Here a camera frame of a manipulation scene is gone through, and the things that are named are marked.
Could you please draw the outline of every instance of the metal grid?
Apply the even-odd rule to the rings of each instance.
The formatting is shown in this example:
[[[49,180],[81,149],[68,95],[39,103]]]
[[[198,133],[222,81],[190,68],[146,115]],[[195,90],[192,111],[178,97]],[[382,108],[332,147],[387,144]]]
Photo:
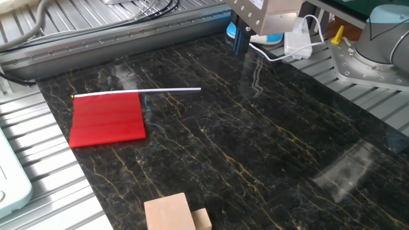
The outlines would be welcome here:
[[[0,127],[33,185],[0,230],[112,229],[37,86],[0,96]]]
[[[319,35],[312,36],[311,41],[320,41]],[[282,43],[264,46],[264,48],[276,56],[284,55]],[[314,46],[313,54],[309,59],[294,60],[287,57],[284,61],[409,136],[409,92],[351,84],[339,80],[327,44]]]
[[[107,5],[100,0],[50,0],[46,7],[45,23],[37,37],[63,31],[88,29],[127,20],[147,9],[153,0],[132,1]],[[185,0],[172,15],[220,4],[222,0]],[[147,13],[159,11],[169,0],[156,0]],[[38,3],[23,6],[0,15],[0,44],[14,40],[30,31],[35,24]]]

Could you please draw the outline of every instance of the metal bracket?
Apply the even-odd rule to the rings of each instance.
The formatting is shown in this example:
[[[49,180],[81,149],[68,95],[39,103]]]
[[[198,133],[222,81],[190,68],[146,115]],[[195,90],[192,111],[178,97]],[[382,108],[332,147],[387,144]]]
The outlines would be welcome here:
[[[334,45],[327,40],[339,80],[365,86],[409,91],[409,74],[394,65],[375,63],[362,57],[352,46],[343,41]]]

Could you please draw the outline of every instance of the marble table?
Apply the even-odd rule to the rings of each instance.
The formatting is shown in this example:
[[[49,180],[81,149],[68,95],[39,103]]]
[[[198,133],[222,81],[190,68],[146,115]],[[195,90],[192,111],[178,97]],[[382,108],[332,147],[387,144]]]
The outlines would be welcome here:
[[[69,139],[72,94],[141,94],[147,138],[73,149],[115,229],[184,192],[213,229],[409,229],[409,138],[291,65],[223,34],[38,83]]]

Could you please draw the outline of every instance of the white cable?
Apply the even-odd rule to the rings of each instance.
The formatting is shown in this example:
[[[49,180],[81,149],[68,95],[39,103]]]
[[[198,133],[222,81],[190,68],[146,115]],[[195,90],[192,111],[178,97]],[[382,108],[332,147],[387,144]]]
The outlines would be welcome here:
[[[109,29],[110,27],[126,24],[126,23],[128,23],[128,22],[130,22],[132,20],[138,20],[138,17],[141,16],[141,15],[144,15],[145,13],[150,11],[155,3],[156,3],[156,0],[153,0],[152,4],[150,4],[150,6],[146,10],[139,12],[137,15],[134,15],[134,16],[130,17],[127,20],[123,20],[123,21],[115,22],[115,23],[111,23],[111,24],[106,24],[106,25],[102,25],[102,26],[87,28],[87,29],[78,29],[78,30],[75,30],[75,31],[61,31],[61,32],[57,32],[57,33],[47,34],[47,35],[41,36],[39,38],[34,38],[34,39],[31,39],[31,40],[28,40],[28,41],[22,43],[21,45],[27,45],[27,44],[29,44],[31,42],[35,42],[35,41],[38,41],[38,40],[52,38],[52,37],[54,37],[56,35],[74,35],[74,34],[79,34],[79,33],[95,32],[95,31],[98,31],[98,30]]]
[[[276,59],[270,59],[270,58],[268,57],[268,55],[267,55],[266,53],[264,53],[261,49],[255,47],[255,46],[254,46],[253,44],[251,44],[251,43],[250,43],[249,45],[250,45],[254,50],[256,50],[256,51],[258,51],[260,54],[262,54],[267,60],[269,60],[269,61],[278,61],[278,60],[284,59],[284,58],[286,58],[286,57],[290,57],[290,56],[292,56],[293,54],[295,54],[295,53],[297,53],[297,52],[300,52],[302,49],[305,49],[305,48],[307,48],[307,47],[312,47],[312,46],[315,46],[315,45],[325,44],[324,37],[323,37],[322,32],[321,32],[320,22],[319,22],[319,20],[318,20],[314,15],[306,15],[306,16],[302,19],[302,21],[301,21],[300,24],[303,24],[304,21],[305,21],[305,18],[307,18],[307,17],[312,17],[313,19],[315,19],[315,20],[317,21],[318,31],[320,32],[321,42],[316,42],[316,43],[311,43],[311,44],[308,44],[308,45],[304,45],[303,47],[301,47],[301,48],[299,48],[298,50],[292,52],[291,54],[288,54],[288,55],[285,55],[285,56],[283,56],[283,57],[279,57],[279,58],[276,58]]]

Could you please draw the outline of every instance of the yellow object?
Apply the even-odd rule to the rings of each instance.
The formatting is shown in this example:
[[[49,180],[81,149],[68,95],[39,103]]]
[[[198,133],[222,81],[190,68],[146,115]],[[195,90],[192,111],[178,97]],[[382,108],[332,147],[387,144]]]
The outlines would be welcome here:
[[[344,32],[344,26],[341,26],[338,29],[337,35],[331,39],[331,43],[338,45],[339,42],[341,42],[341,38],[343,37],[343,32]]]

